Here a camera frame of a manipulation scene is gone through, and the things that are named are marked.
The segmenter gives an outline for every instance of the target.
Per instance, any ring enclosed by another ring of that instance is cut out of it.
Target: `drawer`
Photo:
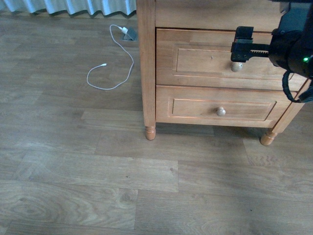
[[[240,25],[272,32],[279,3],[269,0],[156,0],[156,26],[236,30]]]
[[[156,87],[157,122],[273,127],[289,105],[283,92]],[[224,116],[217,115],[219,108]]]
[[[231,70],[234,36],[234,31],[157,29],[156,83],[281,91],[285,71],[268,58],[253,57],[241,71]],[[254,33],[254,41],[269,44],[271,35]],[[306,81],[296,74],[290,79],[292,91]]]

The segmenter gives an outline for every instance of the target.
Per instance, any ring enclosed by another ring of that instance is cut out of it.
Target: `white curtain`
[[[34,13],[46,9],[49,14],[66,10],[69,14],[87,10],[93,15],[102,11],[104,15],[121,11],[126,15],[136,10],[135,0],[0,0],[0,10]]]

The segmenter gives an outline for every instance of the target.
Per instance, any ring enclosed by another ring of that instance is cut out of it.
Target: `nightstand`
[[[284,70],[267,58],[230,61],[238,26],[269,44],[281,18],[269,0],[137,0],[146,137],[156,122],[265,127],[263,145],[285,130],[303,104],[282,91]],[[309,82],[290,78],[293,96]]]

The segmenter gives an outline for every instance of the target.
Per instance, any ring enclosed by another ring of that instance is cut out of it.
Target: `charging cable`
[[[99,67],[107,66],[107,64],[101,64],[101,65],[98,65],[98,66],[92,68],[92,69],[88,72],[88,74],[87,74],[87,83],[88,83],[90,86],[94,87],[94,88],[97,88],[97,89],[100,89],[100,90],[105,90],[105,91],[106,91],[106,90],[113,90],[113,89],[117,88],[119,85],[122,85],[123,83],[125,83],[125,82],[128,80],[129,76],[131,75],[131,72],[132,72],[133,67],[134,67],[134,59],[133,59],[133,57],[123,48],[123,46],[122,46],[120,43],[118,43],[118,42],[114,39],[113,34],[112,34],[112,26],[118,27],[124,34],[127,34],[128,29],[125,28],[125,27],[122,28],[122,27],[117,26],[117,25],[115,25],[115,24],[111,24],[111,25],[110,25],[110,34],[111,34],[111,37],[112,37],[113,41],[114,41],[116,44],[118,44],[118,45],[130,56],[130,58],[132,59],[132,62],[133,62],[133,63],[132,63],[132,65],[131,65],[130,69],[129,69],[129,72],[128,72],[128,75],[127,75],[127,78],[125,79],[125,81],[123,81],[123,82],[117,84],[115,87],[112,87],[112,88],[97,87],[97,86],[95,86],[95,85],[93,85],[93,84],[91,84],[91,83],[89,82],[89,74],[91,73],[91,71],[93,71],[94,69],[99,68]]]

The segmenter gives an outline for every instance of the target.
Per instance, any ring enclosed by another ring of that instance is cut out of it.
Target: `wooden knob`
[[[220,107],[220,108],[217,109],[216,115],[220,116],[220,117],[225,116],[226,115],[226,110],[223,107]]]
[[[240,70],[243,69],[243,64],[240,63],[240,62],[233,62],[233,63],[231,64],[230,69],[231,69],[233,72],[238,72],[238,71],[240,71]]]

